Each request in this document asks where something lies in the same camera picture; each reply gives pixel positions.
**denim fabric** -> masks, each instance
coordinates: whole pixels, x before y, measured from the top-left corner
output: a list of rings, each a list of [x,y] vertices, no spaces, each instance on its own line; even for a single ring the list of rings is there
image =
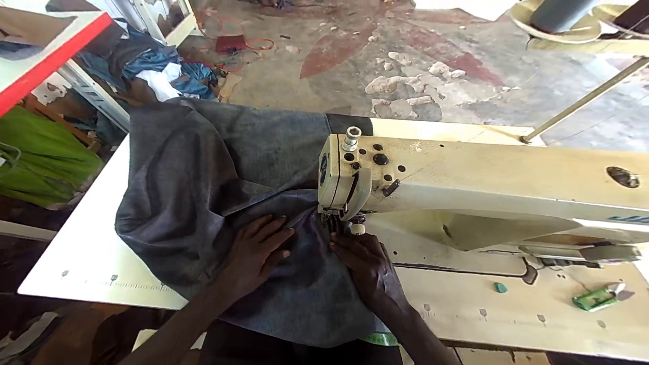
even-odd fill
[[[172,99],[131,114],[129,187],[116,231],[162,282],[190,299],[219,272],[234,233],[268,213],[288,216],[291,256],[221,319],[332,347],[385,327],[328,248],[317,206],[325,114]],[[368,118],[350,120],[372,135]]]

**red table edge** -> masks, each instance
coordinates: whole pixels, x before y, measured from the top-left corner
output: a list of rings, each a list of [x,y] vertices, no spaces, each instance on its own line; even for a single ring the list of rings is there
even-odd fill
[[[0,116],[13,108],[25,95],[32,92],[43,80],[58,70],[88,42],[106,29],[111,22],[112,19],[107,13],[101,14],[13,84],[2,90],[0,92]]]

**concrete floor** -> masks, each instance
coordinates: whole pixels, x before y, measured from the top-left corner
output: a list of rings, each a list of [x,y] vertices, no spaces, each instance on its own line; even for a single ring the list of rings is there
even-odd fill
[[[258,108],[536,127],[633,62],[629,56],[526,50],[527,34],[507,15],[484,21],[460,10],[414,10],[399,1],[337,0],[332,6],[284,10],[237,0],[197,2],[208,35],[240,34],[234,18],[248,40],[275,42],[272,50],[243,53],[247,64],[237,72],[243,80],[230,98]],[[217,10],[221,30],[219,18],[206,15],[205,8]],[[372,35],[377,41],[368,41]],[[196,49],[213,42],[189,37],[181,53],[200,58]],[[388,52],[407,55],[411,64],[390,59]],[[386,71],[381,58],[394,68]],[[467,75],[431,78],[428,69],[437,61]],[[365,92],[379,76],[418,74],[426,75],[429,87],[415,90],[401,82],[392,92]],[[575,113],[543,140],[554,146],[649,151],[649,90],[643,75]],[[415,105],[413,113],[405,101],[386,105],[426,95],[436,102]],[[385,100],[376,102],[383,103],[377,114],[372,99]]]

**white table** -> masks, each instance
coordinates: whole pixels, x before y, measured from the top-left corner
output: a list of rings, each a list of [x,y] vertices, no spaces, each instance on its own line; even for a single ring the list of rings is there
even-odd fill
[[[373,119],[375,136],[520,145],[532,128]],[[540,139],[533,145],[543,145]],[[160,284],[114,230],[127,188],[129,140],[122,143],[66,224],[28,274],[18,293],[144,307],[186,304]],[[549,269],[533,286],[522,280],[397,268],[404,291],[444,339],[499,346],[649,360],[649,293],[631,264],[604,270]],[[584,312],[570,298],[609,281],[624,280],[636,295],[601,312]],[[493,283],[508,288],[498,294]]]

